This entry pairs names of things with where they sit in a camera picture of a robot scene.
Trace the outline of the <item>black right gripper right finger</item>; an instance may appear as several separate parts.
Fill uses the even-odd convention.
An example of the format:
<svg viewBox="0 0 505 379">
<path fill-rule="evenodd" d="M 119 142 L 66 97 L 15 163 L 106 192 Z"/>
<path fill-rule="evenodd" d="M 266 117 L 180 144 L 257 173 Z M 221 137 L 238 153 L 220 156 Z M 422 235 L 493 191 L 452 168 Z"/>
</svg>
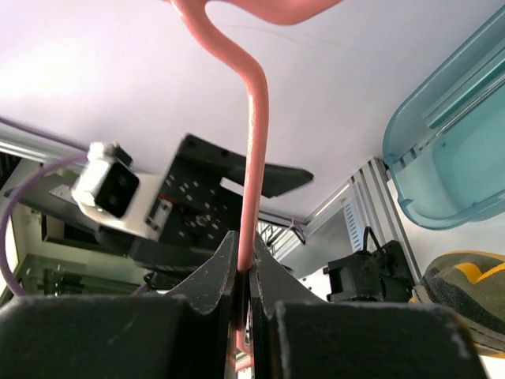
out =
<svg viewBox="0 0 505 379">
<path fill-rule="evenodd" d="M 250 290 L 254 302 L 261 305 L 266 316 L 273 316 L 278 302 L 289 304 L 324 304 L 324 300 L 300 283 L 270 253 L 263 239 L 257 235 Z"/>
</svg>

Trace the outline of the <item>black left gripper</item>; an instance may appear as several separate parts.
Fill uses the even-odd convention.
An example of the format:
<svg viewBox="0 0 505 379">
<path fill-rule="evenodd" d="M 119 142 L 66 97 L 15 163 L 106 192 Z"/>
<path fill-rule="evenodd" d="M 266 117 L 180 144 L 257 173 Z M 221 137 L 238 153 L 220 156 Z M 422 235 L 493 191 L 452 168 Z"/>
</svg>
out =
<svg viewBox="0 0 505 379">
<path fill-rule="evenodd" d="M 224 178 L 244 185 L 244 156 L 188 134 L 163 182 L 147 196 L 141 221 L 146 235 L 100 225 L 95 237 L 150 271 L 149 284 L 183 280 L 214 254 L 228 231 L 240 227 L 242 197 L 222 187 Z M 266 163 L 261 195 L 279 197 L 313 179 L 307 170 Z"/>
</svg>

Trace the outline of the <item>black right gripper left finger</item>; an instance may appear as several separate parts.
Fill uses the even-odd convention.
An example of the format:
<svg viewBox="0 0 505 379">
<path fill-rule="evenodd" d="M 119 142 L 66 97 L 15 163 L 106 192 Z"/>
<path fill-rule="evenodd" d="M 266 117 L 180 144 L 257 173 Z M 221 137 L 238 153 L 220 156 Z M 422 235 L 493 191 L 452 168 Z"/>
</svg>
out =
<svg viewBox="0 0 505 379">
<path fill-rule="evenodd" d="M 215 253 L 164 297 L 183 298 L 201 315 L 219 310 L 221 301 L 232 304 L 237 258 L 238 233 L 229 231 Z"/>
</svg>

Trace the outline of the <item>camouflage trousers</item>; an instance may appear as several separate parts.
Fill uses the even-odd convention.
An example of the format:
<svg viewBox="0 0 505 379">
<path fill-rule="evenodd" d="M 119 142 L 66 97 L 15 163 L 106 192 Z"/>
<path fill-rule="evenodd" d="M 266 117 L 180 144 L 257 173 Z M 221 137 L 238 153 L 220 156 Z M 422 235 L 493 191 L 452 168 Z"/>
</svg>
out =
<svg viewBox="0 0 505 379">
<path fill-rule="evenodd" d="M 451 309 L 467 325 L 479 355 L 504 357 L 504 255 L 445 253 L 428 265 L 410 302 Z"/>
</svg>

